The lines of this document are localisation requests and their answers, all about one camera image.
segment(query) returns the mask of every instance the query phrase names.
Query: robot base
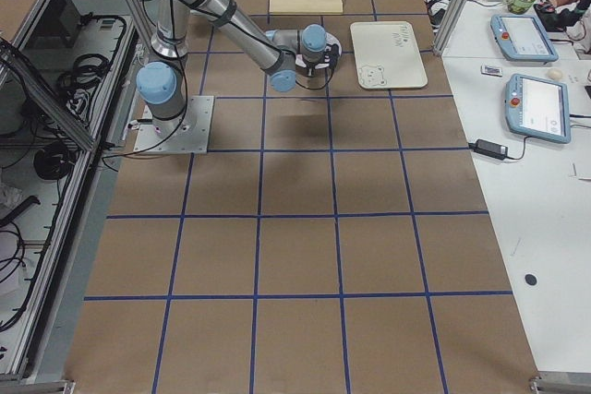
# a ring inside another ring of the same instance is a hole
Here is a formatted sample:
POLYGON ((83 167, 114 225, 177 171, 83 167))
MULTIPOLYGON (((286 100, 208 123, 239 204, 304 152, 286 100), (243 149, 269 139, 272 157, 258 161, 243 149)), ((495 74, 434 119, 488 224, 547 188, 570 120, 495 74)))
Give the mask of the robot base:
MULTIPOLYGON (((211 115, 213 114, 213 96, 191 96, 188 101, 188 113, 197 116, 197 123, 187 131, 179 128, 177 133, 155 149, 140 154, 205 154, 210 139, 211 115)), ((146 106, 142 119, 151 119, 151 112, 146 106)), ((152 125, 142 125, 134 151, 142 151, 162 141, 152 125)))

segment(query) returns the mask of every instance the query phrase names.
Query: white cutting board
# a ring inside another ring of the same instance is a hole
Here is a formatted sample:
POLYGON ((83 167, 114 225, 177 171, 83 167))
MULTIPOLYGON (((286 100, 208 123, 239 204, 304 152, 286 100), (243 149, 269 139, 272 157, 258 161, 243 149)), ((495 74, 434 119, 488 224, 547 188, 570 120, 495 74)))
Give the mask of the white cutting board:
POLYGON ((356 22, 351 37, 359 85, 366 90, 423 88, 427 74, 408 22, 356 22))

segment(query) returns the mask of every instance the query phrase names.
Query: black round object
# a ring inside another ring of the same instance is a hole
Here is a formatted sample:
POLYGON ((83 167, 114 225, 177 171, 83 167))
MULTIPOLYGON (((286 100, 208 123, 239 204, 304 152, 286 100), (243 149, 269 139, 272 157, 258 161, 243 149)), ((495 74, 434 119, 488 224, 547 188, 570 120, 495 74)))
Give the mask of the black round object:
POLYGON ((528 285, 534 286, 537 283, 536 276, 533 274, 525 274, 525 282, 528 285))
POLYGON ((43 180, 59 180, 74 167, 76 153, 62 142, 54 142, 35 153, 33 167, 43 180))

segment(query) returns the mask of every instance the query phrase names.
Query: tablet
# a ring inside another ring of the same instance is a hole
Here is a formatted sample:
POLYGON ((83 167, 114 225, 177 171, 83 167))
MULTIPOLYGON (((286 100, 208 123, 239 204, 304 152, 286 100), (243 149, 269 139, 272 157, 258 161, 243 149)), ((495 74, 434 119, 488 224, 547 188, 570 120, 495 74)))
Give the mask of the tablet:
POLYGON ((507 84, 505 117, 514 133, 569 143, 571 124, 566 85, 514 74, 507 84))
POLYGON ((558 60, 554 45, 537 17, 497 14, 490 20, 490 27, 507 60, 541 63, 558 60))

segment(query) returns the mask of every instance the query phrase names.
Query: tablet screen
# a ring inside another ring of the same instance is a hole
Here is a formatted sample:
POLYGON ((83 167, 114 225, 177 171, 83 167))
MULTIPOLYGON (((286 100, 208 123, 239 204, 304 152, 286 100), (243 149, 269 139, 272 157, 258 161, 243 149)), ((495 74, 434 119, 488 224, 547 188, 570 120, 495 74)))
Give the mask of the tablet screen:
POLYGON ((532 18, 502 18, 518 54, 549 55, 548 47, 532 18))
POLYGON ((524 128, 564 136, 561 87, 524 78, 522 103, 524 128))

